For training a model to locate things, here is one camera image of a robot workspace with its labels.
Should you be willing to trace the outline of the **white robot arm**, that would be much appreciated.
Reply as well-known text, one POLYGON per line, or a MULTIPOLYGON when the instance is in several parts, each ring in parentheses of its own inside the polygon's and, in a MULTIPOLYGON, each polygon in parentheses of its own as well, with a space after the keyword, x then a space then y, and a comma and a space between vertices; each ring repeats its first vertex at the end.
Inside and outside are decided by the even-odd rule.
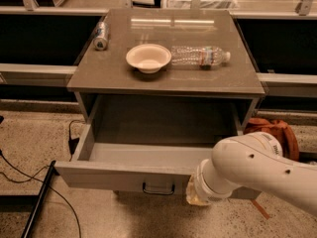
POLYGON ((314 216, 317 215, 317 167, 282 154, 280 143, 265 132, 219 141, 211 157, 190 177, 186 200, 207 206, 246 187, 270 193, 314 216))

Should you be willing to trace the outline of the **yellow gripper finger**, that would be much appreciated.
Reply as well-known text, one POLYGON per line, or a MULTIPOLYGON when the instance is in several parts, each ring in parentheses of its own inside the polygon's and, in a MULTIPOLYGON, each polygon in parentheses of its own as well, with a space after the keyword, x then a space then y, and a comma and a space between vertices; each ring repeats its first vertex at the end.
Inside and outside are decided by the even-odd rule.
POLYGON ((186 187, 186 201, 190 205, 207 206, 209 202, 204 198, 204 192, 196 185, 195 176, 191 176, 186 187))

